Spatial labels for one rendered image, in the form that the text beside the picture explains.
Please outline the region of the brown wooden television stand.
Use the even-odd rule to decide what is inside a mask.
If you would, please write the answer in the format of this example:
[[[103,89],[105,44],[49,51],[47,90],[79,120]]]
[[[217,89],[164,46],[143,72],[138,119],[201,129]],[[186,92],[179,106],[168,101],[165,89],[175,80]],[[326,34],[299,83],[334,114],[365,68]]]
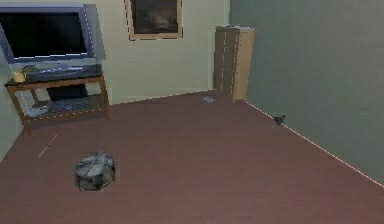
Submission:
[[[87,96],[87,99],[89,100],[87,107],[70,109],[64,112],[45,112],[42,115],[37,116],[26,115],[15,95],[16,92],[29,91],[32,94],[34,106],[48,106],[50,101],[40,101],[36,94],[36,89],[59,88],[91,83],[98,83],[101,93]],[[110,120],[110,104],[102,67],[100,65],[85,66],[81,72],[75,72],[73,75],[64,75],[61,78],[27,78],[24,82],[20,83],[11,79],[5,83],[5,87],[22,122],[23,133],[28,135],[31,135],[30,122],[75,117],[100,111],[103,111],[107,120]]]

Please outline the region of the tall brown wooden cabinet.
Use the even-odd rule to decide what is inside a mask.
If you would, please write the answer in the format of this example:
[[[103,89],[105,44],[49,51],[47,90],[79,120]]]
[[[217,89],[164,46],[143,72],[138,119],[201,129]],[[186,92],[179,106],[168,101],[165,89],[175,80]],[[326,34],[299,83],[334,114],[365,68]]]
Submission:
[[[213,88],[232,102],[246,99],[255,34],[251,27],[215,29]]]

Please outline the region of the thin pale stick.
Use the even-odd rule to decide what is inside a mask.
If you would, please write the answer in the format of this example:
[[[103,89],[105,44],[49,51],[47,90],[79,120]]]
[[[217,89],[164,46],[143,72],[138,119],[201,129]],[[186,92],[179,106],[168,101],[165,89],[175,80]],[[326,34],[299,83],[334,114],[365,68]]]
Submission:
[[[43,150],[39,153],[38,158],[41,158],[43,156],[43,154],[47,151],[47,149],[51,146],[51,144],[55,141],[57,137],[58,137],[57,134],[52,137],[52,139],[46,144]]]

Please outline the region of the dark framed wall picture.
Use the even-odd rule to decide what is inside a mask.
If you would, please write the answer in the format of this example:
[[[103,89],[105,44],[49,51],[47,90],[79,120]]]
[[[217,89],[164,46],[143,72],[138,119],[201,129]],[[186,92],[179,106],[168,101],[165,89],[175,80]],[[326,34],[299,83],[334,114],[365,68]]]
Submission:
[[[180,39],[182,0],[124,0],[129,40]]]

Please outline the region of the grey flat television set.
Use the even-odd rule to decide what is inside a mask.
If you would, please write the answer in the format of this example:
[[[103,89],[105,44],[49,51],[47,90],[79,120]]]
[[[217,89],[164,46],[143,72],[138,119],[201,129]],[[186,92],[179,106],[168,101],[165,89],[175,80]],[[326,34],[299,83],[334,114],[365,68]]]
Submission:
[[[97,7],[0,3],[0,49],[9,64],[106,58]]]

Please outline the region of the round grey drum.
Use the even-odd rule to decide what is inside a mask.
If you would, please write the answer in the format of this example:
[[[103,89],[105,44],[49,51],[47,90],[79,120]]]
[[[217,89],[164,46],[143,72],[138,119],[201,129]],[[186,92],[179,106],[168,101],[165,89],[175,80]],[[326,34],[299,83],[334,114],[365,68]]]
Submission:
[[[115,163],[103,150],[88,155],[75,166],[74,181],[79,190],[100,191],[115,181]]]

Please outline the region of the black box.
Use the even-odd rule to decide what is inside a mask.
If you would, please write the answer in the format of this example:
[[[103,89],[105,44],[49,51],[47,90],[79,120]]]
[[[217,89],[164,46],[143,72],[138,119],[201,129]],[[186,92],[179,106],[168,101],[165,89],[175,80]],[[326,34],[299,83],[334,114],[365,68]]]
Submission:
[[[85,84],[51,87],[47,89],[47,93],[52,101],[70,100],[88,96]]]

